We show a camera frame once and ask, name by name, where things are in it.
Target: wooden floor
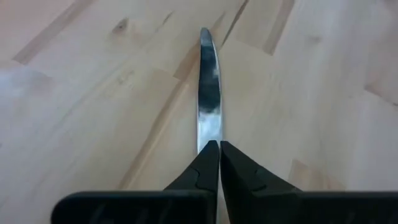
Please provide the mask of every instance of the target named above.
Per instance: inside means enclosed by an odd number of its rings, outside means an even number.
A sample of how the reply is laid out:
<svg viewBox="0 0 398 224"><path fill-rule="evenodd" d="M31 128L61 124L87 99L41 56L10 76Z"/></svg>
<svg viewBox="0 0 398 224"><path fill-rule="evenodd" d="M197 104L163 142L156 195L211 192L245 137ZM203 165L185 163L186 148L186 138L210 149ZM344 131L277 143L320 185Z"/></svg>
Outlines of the wooden floor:
<svg viewBox="0 0 398 224"><path fill-rule="evenodd" d="M196 154L201 27L226 140L304 190L398 189L396 1L1 0L0 223L176 178Z"/></svg>

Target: metal blade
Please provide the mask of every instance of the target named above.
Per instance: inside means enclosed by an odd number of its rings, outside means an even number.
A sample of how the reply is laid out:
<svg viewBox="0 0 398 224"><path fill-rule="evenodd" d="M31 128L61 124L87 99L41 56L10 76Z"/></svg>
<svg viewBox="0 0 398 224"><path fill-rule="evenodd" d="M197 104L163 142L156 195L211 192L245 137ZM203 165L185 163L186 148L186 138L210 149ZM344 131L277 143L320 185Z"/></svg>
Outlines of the metal blade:
<svg viewBox="0 0 398 224"><path fill-rule="evenodd" d="M198 153L210 140L223 140L220 66L210 31L200 31L200 74L197 118Z"/></svg>

